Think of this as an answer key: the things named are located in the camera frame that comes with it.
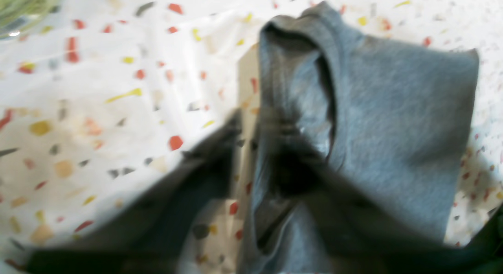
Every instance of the yellow speck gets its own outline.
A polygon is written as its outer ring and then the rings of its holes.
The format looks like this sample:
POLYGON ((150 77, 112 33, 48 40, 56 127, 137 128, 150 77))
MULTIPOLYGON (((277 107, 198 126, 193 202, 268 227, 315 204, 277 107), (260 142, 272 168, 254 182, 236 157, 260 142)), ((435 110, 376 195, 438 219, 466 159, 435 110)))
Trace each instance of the yellow speck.
POLYGON ((42 31, 40 31, 40 34, 44 35, 51 30, 52 30, 52 26, 46 25, 46 26, 44 26, 44 28, 42 28, 42 31))
POLYGON ((45 224, 45 215, 43 210, 35 212, 35 217, 40 224, 45 224))
POLYGON ((18 108, 17 112, 21 117, 24 117, 28 114, 28 109, 27 108, 18 108))
POLYGON ((91 203, 93 200, 96 199, 96 196, 95 195, 92 195, 91 197, 88 197, 86 199, 86 201, 84 201, 84 203, 82 204, 83 206, 86 206, 87 204, 91 203))
POLYGON ((124 58, 122 58, 122 61, 124 63, 134 63, 134 58, 133 57, 124 57, 124 58))
POLYGON ((21 225, 19 224, 18 219, 15 216, 12 216, 9 221, 11 223, 12 231, 16 234, 21 233, 21 225))
POLYGON ((51 125, 48 120, 40 121, 30 125, 30 132, 36 136, 43 136, 51 131, 51 125))
POLYGON ((112 7, 115 12, 122 7, 122 2, 120 0, 108 0, 108 4, 110 4, 110 7, 112 7))
POLYGON ((367 17, 358 18, 358 23, 362 26, 367 25, 367 17))
POLYGON ((217 229, 217 226, 215 224, 210 225, 209 229, 210 229, 210 233, 211 234, 213 234, 213 235, 217 234, 218 229, 217 229))
POLYGON ((201 41, 202 39, 201 39, 201 37, 198 35, 198 33, 199 33, 199 29, 194 28, 194 29, 192 30, 192 34, 194 34, 194 38, 196 39, 196 41, 198 41, 198 42, 199 42, 199 41, 201 41))
POLYGON ((23 62, 21 63, 21 67, 26 69, 26 70, 33 70, 35 68, 35 64, 34 63, 30 63, 30 62, 23 62))
POLYGON ((412 2, 410 0, 406 0, 404 2, 401 2, 400 4, 396 4, 395 7, 400 7, 404 5, 410 5, 412 2))
POLYGON ((246 18, 244 18, 244 22, 245 22, 245 23, 248 23, 248 22, 250 22, 250 21, 252 20, 252 18, 253 18, 253 14, 252 14, 252 13, 249 13, 249 14, 246 16, 246 18))
POLYGON ((205 128, 205 127, 209 127, 210 125, 213 125, 214 123, 215 123, 215 121, 214 121, 214 120, 211 120, 211 121, 209 121, 209 122, 205 123, 205 124, 203 125, 203 128, 205 128))

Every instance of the gray fabric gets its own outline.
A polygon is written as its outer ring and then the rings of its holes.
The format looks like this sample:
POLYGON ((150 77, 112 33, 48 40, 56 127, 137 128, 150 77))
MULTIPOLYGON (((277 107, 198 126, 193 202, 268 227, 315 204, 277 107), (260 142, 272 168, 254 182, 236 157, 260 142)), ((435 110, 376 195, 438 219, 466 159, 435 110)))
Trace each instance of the gray fabric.
MULTIPOLYGON (((350 183, 393 219, 442 242, 470 129, 476 51, 439 52, 370 37, 345 25, 325 2, 297 19, 273 18, 260 39, 261 125, 267 112, 279 111, 281 122, 293 124, 336 175, 332 181, 350 183)), ((308 211, 298 205, 284 209, 271 253, 257 248, 256 223, 278 216, 259 211, 272 208, 271 144, 259 140, 239 272, 269 272, 268 263, 322 272, 322 247, 308 211), (293 226, 311 226, 304 232, 310 239, 289 237, 293 226), (285 239, 300 253, 279 253, 285 239)))

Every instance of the green object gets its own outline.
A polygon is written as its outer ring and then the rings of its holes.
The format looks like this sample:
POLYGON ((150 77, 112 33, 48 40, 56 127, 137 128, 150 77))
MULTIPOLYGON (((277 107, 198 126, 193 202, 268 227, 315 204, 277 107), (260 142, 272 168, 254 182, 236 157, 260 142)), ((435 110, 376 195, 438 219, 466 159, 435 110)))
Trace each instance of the green object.
POLYGON ((0 0, 0 39, 18 36, 40 22, 59 0, 0 0))

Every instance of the dark gray fabric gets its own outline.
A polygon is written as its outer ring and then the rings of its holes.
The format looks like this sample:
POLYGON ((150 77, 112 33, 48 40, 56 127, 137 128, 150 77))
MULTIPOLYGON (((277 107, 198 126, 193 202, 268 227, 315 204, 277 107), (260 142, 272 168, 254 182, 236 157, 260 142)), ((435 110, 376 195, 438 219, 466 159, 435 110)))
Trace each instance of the dark gray fabric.
MULTIPOLYGON (((470 129, 476 51, 439 52, 370 37, 345 25, 325 2, 297 19, 273 18, 260 39, 261 125, 278 111, 280 123, 293 124, 325 161, 332 181, 350 183, 391 218, 442 242, 470 129)), ((280 211, 273 206, 268 154, 275 143, 261 137, 239 273, 323 272, 326 258, 309 212, 292 202, 280 211), (281 223, 274 220, 279 213, 281 223), (278 232, 261 250, 260 222, 275 222, 278 232), (293 226, 305 227, 298 234, 309 239, 290 237, 293 226), (300 252, 286 253, 285 239, 300 252)))

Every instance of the white fabric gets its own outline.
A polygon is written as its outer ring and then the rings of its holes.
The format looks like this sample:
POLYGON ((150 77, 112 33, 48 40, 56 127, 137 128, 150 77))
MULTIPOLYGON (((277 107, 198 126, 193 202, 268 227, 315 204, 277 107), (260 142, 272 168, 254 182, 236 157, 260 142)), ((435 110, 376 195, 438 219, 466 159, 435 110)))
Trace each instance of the white fabric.
MULTIPOLYGON (((0 258, 23 265, 32 247, 99 229, 236 107, 249 140, 259 29, 321 1, 63 0, 27 37, 0 41, 0 258)), ((466 245, 503 201, 503 0, 328 1, 368 34, 479 50, 472 133, 446 218, 445 242, 466 245)), ((216 217, 202 212, 195 222, 214 225, 210 235, 187 238, 181 261, 189 273, 235 270, 249 149, 237 147, 233 197, 207 207, 216 217)), ((0 272, 16 271, 0 263, 0 272)))

